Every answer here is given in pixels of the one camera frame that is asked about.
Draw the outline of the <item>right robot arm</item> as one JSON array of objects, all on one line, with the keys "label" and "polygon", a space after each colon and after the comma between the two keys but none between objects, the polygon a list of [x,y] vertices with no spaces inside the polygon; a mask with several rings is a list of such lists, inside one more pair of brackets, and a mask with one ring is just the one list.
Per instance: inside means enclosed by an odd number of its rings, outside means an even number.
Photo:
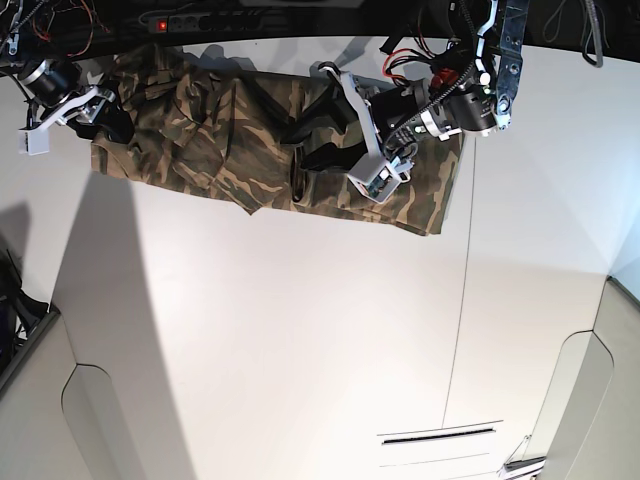
[{"label": "right robot arm", "polygon": [[122,106],[119,83],[89,82],[76,62],[84,52],[62,53],[50,43],[39,18],[50,20],[55,13],[51,1],[1,3],[1,76],[17,86],[26,104],[19,151],[48,152],[54,125],[66,126],[84,140],[102,133],[112,142],[128,143],[134,126]]}]

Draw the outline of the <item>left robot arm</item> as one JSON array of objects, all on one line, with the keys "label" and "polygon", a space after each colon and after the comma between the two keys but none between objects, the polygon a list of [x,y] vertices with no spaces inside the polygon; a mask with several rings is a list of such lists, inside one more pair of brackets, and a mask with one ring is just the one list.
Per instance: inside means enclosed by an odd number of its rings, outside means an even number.
[{"label": "left robot arm", "polygon": [[528,9],[526,1],[425,2],[420,11],[441,20],[450,35],[444,51],[427,46],[420,21],[413,27],[415,47],[388,38],[382,74],[393,86],[382,91],[360,86],[331,62],[319,64],[330,84],[284,133],[282,144],[300,145],[319,128],[345,132],[357,122],[359,144],[321,146],[303,167],[367,183],[393,175],[407,179],[427,137],[446,141],[506,129],[521,76]]}]

